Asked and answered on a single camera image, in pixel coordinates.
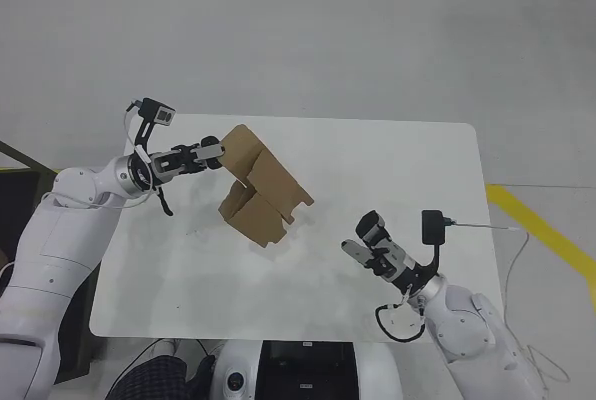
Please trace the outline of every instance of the white table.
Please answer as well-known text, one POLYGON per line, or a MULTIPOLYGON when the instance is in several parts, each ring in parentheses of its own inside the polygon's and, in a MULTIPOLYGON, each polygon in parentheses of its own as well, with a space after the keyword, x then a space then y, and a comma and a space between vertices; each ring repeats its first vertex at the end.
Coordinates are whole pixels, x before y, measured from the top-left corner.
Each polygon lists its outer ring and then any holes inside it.
MULTIPOLYGON (((138 119, 132 123, 137 130, 138 119)), ((157 127, 150 151, 226 135, 244 123, 311 194, 288 234, 266 249, 227 225, 218 206, 234 177, 226 170, 175 178, 165 194, 124 210, 105 254, 91 315, 99 336, 388 341, 374 309, 399 291, 341 249, 375 209, 392 237, 426 264, 423 209, 489 223, 480 156, 465 124, 177 115, 157 127)), ((491 232, 452 227, 440 271, 502 308, 491 232)), ((400 309, 383 318, 397 336, 417 330, 400 309)))

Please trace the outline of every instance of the floor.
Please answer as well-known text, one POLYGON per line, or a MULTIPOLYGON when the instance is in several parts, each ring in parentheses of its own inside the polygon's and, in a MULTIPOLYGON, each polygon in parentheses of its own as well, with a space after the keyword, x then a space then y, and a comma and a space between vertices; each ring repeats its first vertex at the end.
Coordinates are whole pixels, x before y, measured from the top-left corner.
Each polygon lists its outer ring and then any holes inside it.
MULTIPOLYGON (((485 181, 596 260, 596 0, 0 0, 0 139, 53 168, 102 165, 142 95, 181 113, 470 123, 485 181)), ((494 240, 502 277, 523 237, 494 240)), ((515 268, 511 325, 571 376, 551 398, 596 399, 585 280, 533 238, 515 268)), ((146 343, 110 340, 52 398, 102 398, 92 382, 146 343)), ((394 352, 406 398, 456 398, 434 386, 441 364, 415 376, 416 354, 394 352)))

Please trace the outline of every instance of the box flap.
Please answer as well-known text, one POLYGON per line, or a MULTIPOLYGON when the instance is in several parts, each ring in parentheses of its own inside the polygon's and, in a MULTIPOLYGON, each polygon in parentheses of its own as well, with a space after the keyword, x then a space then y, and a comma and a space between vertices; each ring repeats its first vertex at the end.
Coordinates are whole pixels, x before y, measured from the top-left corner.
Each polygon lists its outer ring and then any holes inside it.
POLYGON ((229 172, 245 185, 260 152, 266 149, 258 137, 245 125, 238 125, 222 140, 225 148, 218 160, 229 172))
POLYGON ((310 206, 314 203, 311 196, 266 148, 258 156, 247 179, 290 224, 294 222, 291 212, 298 204, 310 206))
POLYGON ((253 187, 246 188, 242 183, 235 181, 231 185, 229 194, 220 204, 218 212, 225 220, 233 217, 252 198, 254 193, 256 193, 256 189, 253 187))
POLYGON ((287 233, 278 211, 258 193, 227 223, 261 247, 267 247, 269 242, 278 243, 287 233))

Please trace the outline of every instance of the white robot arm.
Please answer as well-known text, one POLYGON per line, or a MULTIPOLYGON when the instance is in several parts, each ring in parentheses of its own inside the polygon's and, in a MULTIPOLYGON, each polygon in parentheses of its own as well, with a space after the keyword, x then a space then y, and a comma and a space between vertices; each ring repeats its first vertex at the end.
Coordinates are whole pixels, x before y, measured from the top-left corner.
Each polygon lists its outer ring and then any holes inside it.
MULTIPOLYGON (((169 125, 174 110, 151 99, 134 104, 144 118, 135 144, 144 149, 153 124, 169 125)), ((114 158, 100 172, 63 170, 27 224, 0 297, 0 399, 49 395, 60 364, 63 315, 102 260, 126 200, 160 189, 174 176, 219 168, 216 158, 224 152, 214 137, 150 156, 138 150, 142 155, 114 158)))
MULTIPOLYGON (((438 274, 444 229, 452 222, 440 211, 423 211, 423 243, 434 246, 434 260, 424 267, 393 242, 384 220, 375 211, 365 215, 356 228, 367 247, 346 240, 342 248, 400 289, 409 305, 424 316, 429 335, 465 400, 543 399, 538 372, 490 301, 482 294, 449 285, 438 274)), ((379 312, 386 308, 376 310, 376 319, 390 338, 406 343, 422 335, 425 325, 412 338, 393 337, 380 322, 379 312)))

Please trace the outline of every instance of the camera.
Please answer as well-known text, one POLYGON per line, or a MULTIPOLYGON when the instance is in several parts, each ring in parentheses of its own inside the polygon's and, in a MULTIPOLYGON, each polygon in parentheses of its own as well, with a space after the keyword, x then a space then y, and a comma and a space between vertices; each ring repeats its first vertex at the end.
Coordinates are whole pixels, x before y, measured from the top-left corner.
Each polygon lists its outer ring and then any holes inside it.
POLYGON ((147 122, 169 126, 174 119, 174 115, 176 115, 176 110, 159 101, 145 97, 138 109, 138 115, 147 122))

